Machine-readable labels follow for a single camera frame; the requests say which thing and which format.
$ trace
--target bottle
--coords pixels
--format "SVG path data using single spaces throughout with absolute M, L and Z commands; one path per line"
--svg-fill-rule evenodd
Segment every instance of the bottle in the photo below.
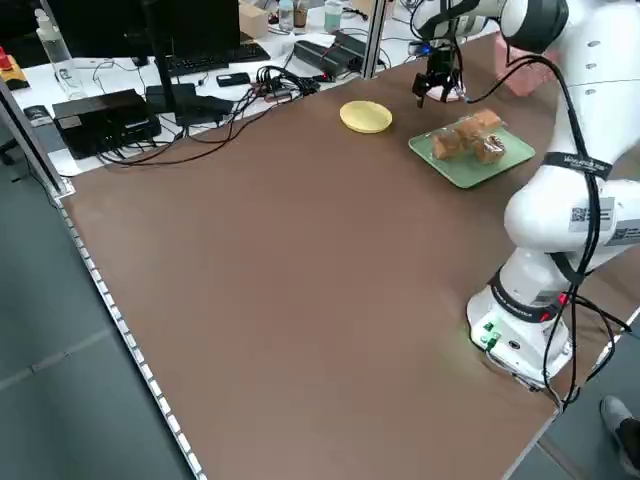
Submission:
M 296 0 L 293 10 L 293 26 L 296 33 L 304 33 L 307 27 L 307 13 L 309 12 L 309 0 Z
M 327 33 L 336 33 L 340 30 L 342 20 L 342 2 L 327 0 L 324 4 L 324 29 Z
M 278 18 L 280 30 L 283 32 L 293 31 L 293 0 L 280 0 Z
M 69 100 L 85 98 L 80 74 L 73 64 L 73 59 L 69 53 L 67 45 L 56 27 L 44 10 L 36 10 L 36 20 L 38 22 L 38 38 L 42 42 L 42 47 L 53 66 L 56 78 L 60 87 L 67 94 Z

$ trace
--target metal frame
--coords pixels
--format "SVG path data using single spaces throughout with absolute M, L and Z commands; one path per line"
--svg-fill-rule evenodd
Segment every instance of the metal frame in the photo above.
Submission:
M 37 176 L 52 199 L 58 200 L 75 192 L 68 179 L 58 175 L 49 155 L 35 135 L 31 123 L 16 103 L 11 90 L 0 82 L 0 119 L 13 134 L 29 162 L 30 172 Z
M 371 80 L 378 66 L 380 57 L 380 41 L 384 30 L 385 12 L 389 0 L 373 0 L 371 16 L 369 17 L 369 36 L 367 37 L 367 48 L 364 51 L 364 63 L 360 75 L 365 80 Z
M 122 338 L 129 352 L 129 355 L 131 356 L 138 369 L 138 373 L 142 376 L 142 379 L 144 380 L 149 392 L 151 393 L 151 396 L 156 402 L 156 406 L 158 407 L 158 410 L 162 415 L 165 426 L 171 432 L 171 435 L 173 436 L 173 439 L 176 442 L 180 452 L 182 452 L 184 460 L 187 463 L 189 470 L 191 470 L 191 473 L 193 474 L 194 480 L 207 480 L 207 475 L 205 474 L 198 457 L 191 448 L 191 444 L 189 443 L 189 440 L 187 440 L 187 437 L 182 430 L 178 419 L 176 418 L 171 406 L 169 405 L 165 393 L 160 388 L 160 385 L 158 384 L 158 381 L 155 378 L 155 375 L 153 374 L 149 363 L 144 357 L 140 345 L 138 345 L 138 342 L 129 329 L 125 318 L 120 312 L 120 309 L 118 308 L 116 301 L 114 300 L 113 295 L 109 290 L 109 287 L 102 278 L 100 270 L 96 266 L 93 258 L 91 258 L 91 254 L 82 241 L 82 238 L 80 238 L 80 233 L 76 229 L 71 216 L 62 205 L 59 205 L 58 211 L 62 215 L 62 219 L 64 220 L 65 225 L 69 230 L 73 243 L 78 249 L 80 257 L 82 257 L 82 261 L 84 262 L 85 267 L 91 275 L 91 280 L 100 293 L 100 296 L 102 297 L 102 300 L 107 307 L 107 310 L 109 311 L 109 315 L 111 316 L 113 323 L 118 329 L 118 333 L 120 334 L 120 337 Z

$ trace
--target gray floor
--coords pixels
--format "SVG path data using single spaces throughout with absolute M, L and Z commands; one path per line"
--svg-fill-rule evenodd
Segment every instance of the gray floor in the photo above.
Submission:
M 59 214 L 0 166 L 0 478 L 193 478 Z

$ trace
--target black box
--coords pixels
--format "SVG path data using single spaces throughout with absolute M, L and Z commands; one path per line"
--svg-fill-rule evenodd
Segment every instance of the black box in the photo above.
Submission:
M 160 134 L 160 121 L 133 89 L 58 103 L 53 112 L 54 123 L 76 159 Z

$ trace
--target plastic bottle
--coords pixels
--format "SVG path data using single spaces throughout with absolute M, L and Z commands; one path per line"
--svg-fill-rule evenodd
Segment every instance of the plastic bottle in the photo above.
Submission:
M 340 30 L 342 20 L 342 2 L 327 0 L 324 4 L 324 29 L 327 33 L 336 33 Z
M 69 100 L 86 97 L 80 74 L 73 64 L 73 58 L 71 58 L 69 49 L 64 43 L 60 30 L 51 22 L 44 10 L 36 10 L 36 20 L 38 22 L 36 33 L 56 72 L 60 87 L 67 94 Z
M 280 30 L 283 32 L 293 31 L 293 0 L 280 0 L 278 18 Z

